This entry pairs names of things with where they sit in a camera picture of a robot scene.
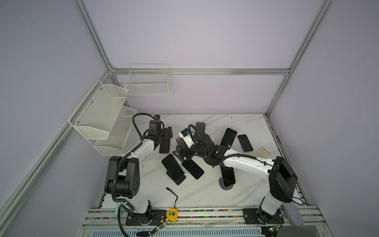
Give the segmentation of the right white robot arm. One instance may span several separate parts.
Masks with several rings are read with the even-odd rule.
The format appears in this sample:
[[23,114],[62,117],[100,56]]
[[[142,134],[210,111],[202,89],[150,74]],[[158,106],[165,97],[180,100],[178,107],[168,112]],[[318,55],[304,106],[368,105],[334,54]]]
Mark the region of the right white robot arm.
[[239,153],[228,146],[215,145],[209,136],[200,138],[196,134],[185,135],[183,131],[179,133],[179,139],[185,145],[173,153],[181,161],[197,156],[212,167],[240,169],[268,181],[269,192],[256,214],[259,223],[268,224],[282,204],[293,201],[298,177],[285,158],[277,156],[271,160]]

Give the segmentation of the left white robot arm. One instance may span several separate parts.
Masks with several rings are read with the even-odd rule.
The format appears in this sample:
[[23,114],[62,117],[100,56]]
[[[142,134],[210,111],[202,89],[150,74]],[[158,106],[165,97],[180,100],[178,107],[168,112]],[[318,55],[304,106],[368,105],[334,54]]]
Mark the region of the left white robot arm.
[[140,162],[152,153],[165,135],[170,135],[160,116],[153,116],[149,129],[138,131],[140,142],[124,156],[113,156],[108,163],[105,193],[117,204],[117,218],[126,212],[127,221],[148,225],[153,220],[151,202],[139,191],[141,185]]

